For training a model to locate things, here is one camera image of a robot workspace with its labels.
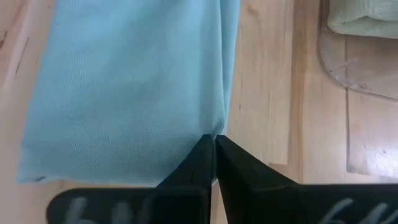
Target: green towel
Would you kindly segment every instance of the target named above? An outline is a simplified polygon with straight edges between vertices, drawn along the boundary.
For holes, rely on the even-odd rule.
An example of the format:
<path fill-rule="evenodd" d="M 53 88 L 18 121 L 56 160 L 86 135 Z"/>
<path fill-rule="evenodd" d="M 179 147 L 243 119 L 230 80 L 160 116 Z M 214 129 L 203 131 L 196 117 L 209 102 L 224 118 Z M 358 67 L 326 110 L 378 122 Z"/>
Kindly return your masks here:
<path fill-rule="evenodd" d="M 328 25 L 339 34 L 398 39 L 398 0 L 331 0 Z"/>

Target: wooden floor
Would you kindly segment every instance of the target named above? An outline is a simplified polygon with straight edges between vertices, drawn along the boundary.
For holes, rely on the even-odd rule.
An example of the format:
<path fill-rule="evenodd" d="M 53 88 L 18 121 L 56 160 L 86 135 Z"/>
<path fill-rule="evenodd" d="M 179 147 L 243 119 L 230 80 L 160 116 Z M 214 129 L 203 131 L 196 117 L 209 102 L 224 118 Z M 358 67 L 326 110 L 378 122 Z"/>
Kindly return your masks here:
<path fill-rule="evenodd" d="M 87 187 L 15 183 L 53 7 L 52 0 L 0 2 L 0 217 L 8 223 L 43 224 L 55 194 Z M 318 54 L 321 11 L 320 0 L 241 0 L 228 136 L 300 183 L 395 182 L 398 103 L 346 90 L 325 73 Z M 218 186 L 211 222 L 226 223 Z"/>

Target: black plastic piece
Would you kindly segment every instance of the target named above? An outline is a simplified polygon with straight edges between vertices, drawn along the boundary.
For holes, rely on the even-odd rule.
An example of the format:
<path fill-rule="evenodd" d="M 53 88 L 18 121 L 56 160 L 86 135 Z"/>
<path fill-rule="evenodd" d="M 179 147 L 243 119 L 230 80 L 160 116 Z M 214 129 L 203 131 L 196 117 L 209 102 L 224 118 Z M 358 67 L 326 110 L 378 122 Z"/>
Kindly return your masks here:
<path fill-rule="evenodd" d="M 398 185 L 300 185 L 209 135 L 156 188 L 69 190 L 51 201 L 47 220 L 209 224 L 215 172 L 229 224 L 398 223 Z"/>
<path fill-rule="evenodd" d="M 214 153 L 213 138 L 204 135 L 156 188 L 66 191 L 50 202 L 47 221 L 49 224 L 209 224 Z"/>

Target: folded towel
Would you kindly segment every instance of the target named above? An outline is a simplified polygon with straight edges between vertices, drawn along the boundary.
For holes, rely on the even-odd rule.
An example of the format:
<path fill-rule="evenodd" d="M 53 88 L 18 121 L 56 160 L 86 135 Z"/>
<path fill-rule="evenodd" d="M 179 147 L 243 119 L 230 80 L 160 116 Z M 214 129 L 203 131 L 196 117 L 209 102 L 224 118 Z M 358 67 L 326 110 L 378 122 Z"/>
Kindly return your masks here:
<path fill-rule="evenodd" d="M 329 27 L 340 34 L 398 38 L 398 0 L 330 0 Z"/>
<path fill-rule="evenodd" d="M 19 182 L 155 186 L 224 133 L 238 0 L 58 0 Z"/>

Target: light blue fabric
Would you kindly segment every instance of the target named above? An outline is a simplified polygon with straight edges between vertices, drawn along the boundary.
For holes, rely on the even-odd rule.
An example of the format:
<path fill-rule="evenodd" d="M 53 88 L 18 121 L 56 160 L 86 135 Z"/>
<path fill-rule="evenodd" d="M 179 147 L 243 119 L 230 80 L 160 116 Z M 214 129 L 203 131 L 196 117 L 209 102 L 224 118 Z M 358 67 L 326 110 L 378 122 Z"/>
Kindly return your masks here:
<path fill-rule="evenodd" d="M 155 186 L 225 131 L 238 0 L 58 0 L 19 182 Z"/>

